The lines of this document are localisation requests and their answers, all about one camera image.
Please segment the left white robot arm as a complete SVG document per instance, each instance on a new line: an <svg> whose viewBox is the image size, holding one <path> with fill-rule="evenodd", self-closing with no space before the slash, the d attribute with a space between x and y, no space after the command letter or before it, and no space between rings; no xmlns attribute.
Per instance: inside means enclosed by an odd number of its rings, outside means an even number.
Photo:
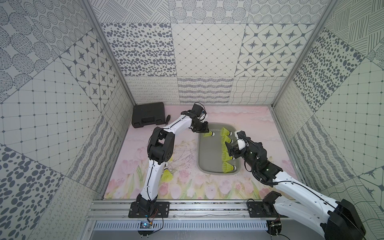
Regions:
<svg viewBox="0 0 384 240"><path fill-rule="evenodd" d="M139 212L145 217L152 217L160 210L156 206L158 187L166 163L174 152L175 138L177 134L190 129L194 133L208 133L209 123L205 121L207 111L203 104L195 102L190 110L182 111L174 122L166 127L156 127L149 139L147 153L149 168L145 184L138 194L135 204Z"/></svg>

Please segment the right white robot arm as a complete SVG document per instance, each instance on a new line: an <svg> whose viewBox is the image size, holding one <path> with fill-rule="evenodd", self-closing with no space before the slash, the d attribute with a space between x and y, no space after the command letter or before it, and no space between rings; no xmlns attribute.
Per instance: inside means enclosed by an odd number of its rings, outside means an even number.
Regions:
<svg viewBox="0 0 384 240"><path fill-rule="evenodd" d="M242 158L258 182L275 188L263 199L267 212L275 210L326 240L365 239L365 227L352 203L345 199L337 201L297 181L268 160L262 143L252 141L244 131L234 134L236 141L224 141L224 153L235 159Z"/></svg>

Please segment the grey plastic storage box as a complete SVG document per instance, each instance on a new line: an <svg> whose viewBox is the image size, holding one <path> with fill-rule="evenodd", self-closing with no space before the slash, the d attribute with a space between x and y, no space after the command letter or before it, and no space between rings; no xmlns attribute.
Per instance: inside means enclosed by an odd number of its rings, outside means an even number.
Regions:
<svg viewBox="0 0 384 240"><path fill-rule="evenodd" d="M236 129L227 124L220 123L210 123L209 130L214 132L213 137L203 137L203 134L199 135L198 140L198 167L199 169L206 173L212 175L234 175L238 173L241 169L241 164L239 159L233 159L228 161L231 165L237 167L236 171L224 174L222 171L222 152L227 151L225 144L221 142L221 128L227 128L233 134L229 136L233 143L237 140L237 137L234 135Z"/></svg>

